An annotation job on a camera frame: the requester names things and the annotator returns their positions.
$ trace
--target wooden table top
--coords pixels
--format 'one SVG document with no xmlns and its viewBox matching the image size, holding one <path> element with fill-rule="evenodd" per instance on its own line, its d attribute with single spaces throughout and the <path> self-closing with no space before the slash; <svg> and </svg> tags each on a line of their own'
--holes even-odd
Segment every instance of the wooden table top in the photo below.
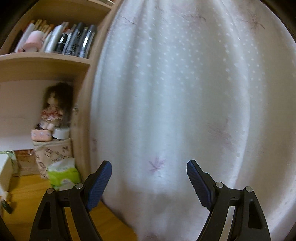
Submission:
<svg viewBox="0 0 296 241">
<path fill-rule="evenodd" d="M 17 241 L 29 241 L 35 214 L 49 181 L 39 175 L 13 177 L 10 183 L 12 214 L 3 212 L 3 220 Z M 73 241 L 79 241 L 70 208 L 65 208 Z M 104 241 L 136 241 L 131 228 L 122 223 L 102 202 L 90 215 Z"/>
</svg>

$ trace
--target white curtain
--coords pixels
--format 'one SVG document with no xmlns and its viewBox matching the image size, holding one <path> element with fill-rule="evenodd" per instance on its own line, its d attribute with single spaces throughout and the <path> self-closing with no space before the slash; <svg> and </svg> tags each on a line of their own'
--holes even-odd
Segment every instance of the white curtain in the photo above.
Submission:
<svg viewBox="0 0 296 241">
<path fill-rule="evenodd" d="M 251 186 L 272 240 L 285 238 L 296 222 L 295 64 L 294 40 L 259 0 L 124 1 L 95 78 L 91 166 L 112 163 L 104 202 L 138 240 L 197 239 L 209 212 L 191 159 L 229 188 Z"/>
</svg>

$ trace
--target bookshelf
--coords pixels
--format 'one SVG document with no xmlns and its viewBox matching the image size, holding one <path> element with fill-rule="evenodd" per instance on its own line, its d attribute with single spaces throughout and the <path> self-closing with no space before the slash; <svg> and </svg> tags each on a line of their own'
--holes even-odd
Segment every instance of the bookshelf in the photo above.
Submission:
<svg viewBox="0 0 296 241">
<path fill-rule="evenodd" d="M 90 174 L 89 115 L 91 93 L 100 53 L 107 32 L 123 0 L 109 6 L 98 0 L 39 0 L 15 24 L 0 49 L 0 83 L 17 80 L 72 81 L 74 111 L 71 138 L 76 167 L 82 179 Z M 69 26 L 83 22 L 95 24 L 97 34 L 92 42 L 89 59 L 56 53 L 9 53 L 11 44 L 20 30 L 31 20 L 46 19 Z"/>
</svg>

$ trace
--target white wall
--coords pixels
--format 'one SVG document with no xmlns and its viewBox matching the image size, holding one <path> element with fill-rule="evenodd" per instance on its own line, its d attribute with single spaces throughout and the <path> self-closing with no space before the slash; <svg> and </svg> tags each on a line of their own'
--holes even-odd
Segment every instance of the white wall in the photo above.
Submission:
<svg viewBox="0 0 296 241">
<path fill-rule="evenodd" d="M 0 83 L 0 151 L 32 149 L 31 129 L 39 122 L 45 88 L 58 81 Z"/>
</svg>

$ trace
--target doll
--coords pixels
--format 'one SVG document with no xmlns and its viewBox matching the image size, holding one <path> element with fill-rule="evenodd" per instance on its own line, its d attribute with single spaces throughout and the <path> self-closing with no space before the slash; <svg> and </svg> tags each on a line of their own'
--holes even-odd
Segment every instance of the doll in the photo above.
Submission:
<svg viewBox="0 0 296 241">
<path fill-rule="evenodd" d="M 73 89 L 66 83 L 48 87 L 44 95 L 39 127 L 53 131 L 55 127 L 66 126 L 70 119 L 72 98 Z"/>
</svg>

